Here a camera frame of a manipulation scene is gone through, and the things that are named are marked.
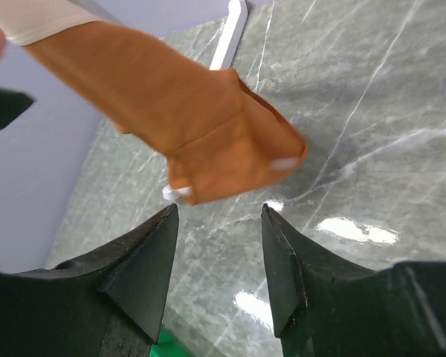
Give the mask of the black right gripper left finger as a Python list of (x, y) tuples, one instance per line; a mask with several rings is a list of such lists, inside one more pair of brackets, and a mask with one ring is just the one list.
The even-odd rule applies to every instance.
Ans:
[(54, 268), (0, 272), (0, 356), (148, 356), (161, 331), (178, 224), (169, 205)]

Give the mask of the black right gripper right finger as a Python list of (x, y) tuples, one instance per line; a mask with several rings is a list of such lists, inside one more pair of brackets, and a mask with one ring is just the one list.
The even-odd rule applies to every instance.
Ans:
[(262, 209), (274, 334), (285, 356), (446, 356), (446, 262), (373, 271)]

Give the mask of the orange underwear with cream waistband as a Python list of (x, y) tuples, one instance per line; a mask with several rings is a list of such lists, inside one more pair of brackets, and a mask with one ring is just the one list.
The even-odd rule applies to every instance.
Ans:
[(275, 184), (307, 144), (233, 69), (70, 1), (0, 1), (0, 29), (64, 84), (167, 159), (167, 199), (198, 205)]

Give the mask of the green plastic tray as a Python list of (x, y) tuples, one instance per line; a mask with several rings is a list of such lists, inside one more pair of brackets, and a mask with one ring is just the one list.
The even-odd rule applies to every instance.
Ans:
[(162, 328), (158, 343), (152, 346), (149, 357), (191, 357), (191, 355), (171, 332)]

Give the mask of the metal clothes rack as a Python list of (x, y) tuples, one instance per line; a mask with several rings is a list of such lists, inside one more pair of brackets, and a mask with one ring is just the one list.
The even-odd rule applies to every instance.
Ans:
[(210, 63), (211, 71), (225, 70), (231, 67), (247, 20), (247, 2), (245, 0), (230, 0), (227, 19)]

